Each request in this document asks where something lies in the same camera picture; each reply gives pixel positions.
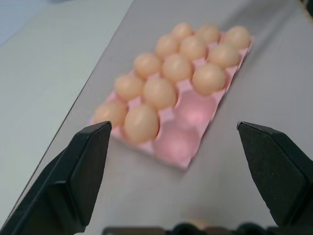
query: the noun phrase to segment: egg tray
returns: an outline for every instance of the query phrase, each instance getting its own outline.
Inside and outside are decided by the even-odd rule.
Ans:
[[[223,35],[224,33],[221,32],[219,42],[222,41]],[[250,51],[253,40],[254,38],[251,37],[249,47],[239,51],[240,61],[238,65],[224,70],[226,82],[222,90],[209,96],[203,96],[194,90],[191,78],[175,85],[178,91],[177,103],[173,108],[158,111],[160,128],[155,140],[134,145],[127,140],[123,126],[113,128],[112,136],[128,146],[156,157],[165,164],[187,169],[196,155],[201,139],[217,111],[219,102],[228,91],[234,75]],[[207,45],[208,50],[216,47],[219,42]],[[205,63],[207,63],[205,58],[193,61],[194,70]],[[148,79],[158,77],[161,77],[160,73],[153,74]],[[121,100],[113,91],[105,103],[116,99]],[[142,97],[137,97],[129,102],[121,101],[127,104],[128,110],[144,103]]]

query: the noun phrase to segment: brown egg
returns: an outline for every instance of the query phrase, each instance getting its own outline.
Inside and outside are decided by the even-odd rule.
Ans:
[[[185,38],[180,44],[179,51],[186,55],[190,61],[206,57],[206,45],[196,36]]]
[[[94,111],[93,122],[100,123],[103,121],[111,121],[112,128],[124,125],[127,107],[120,101],[112,100],[101,105]]]
[[[215,64],[205,64],[199,67],[193,77],[194,89],[202,95],[210,95],[221,90],[226,81],[224,70]]]
[[[163,35],[156,44],[156,55],[164,60],[165,57],[179,51],[179,41],[172,35]]]
[[[206,44],[218,42],[220,39],[220,29],[215,24],[202,25],[195,34],[198,38],[202,39]]]
[[[159,72],[161,62],[151,53],[144,53],[136,57],[134,61],[134,70],[142,78],[147,79],[148,76]]]
[[[190,79],[193,67],[188,58],[182,54],[170,55],[162,66],[164,78],[169,79],[173,83]]]
[[[124,75],[119,77],[115,84],[115,92],[125,101],[135,99],[141,95],[144,82],[135,76]]]
[[[234,45],[237,49],[245,49],[250,44],[250,32],[243,26],[235,26],[224,35],[223,42]]]
[[[182,41],[184,38],[191,36],[193,32],[194,31],[190,24],[179,23],[173,28],[171,34],[179,41]]]
[[[174,107],[177,93],[173,84],[164,78],[150,79],[143,88],[143,98],[157,110]]]
[[[124,128],[126,137],[133,143],[154,140],[159,130],[157,112],[151,106],[141,104],[127,113]]]
[[[222,69],[235,66],[239,62],[239,53],[236,48],[228,43],[221,43],[210,50],[208,61],[217,64]]]

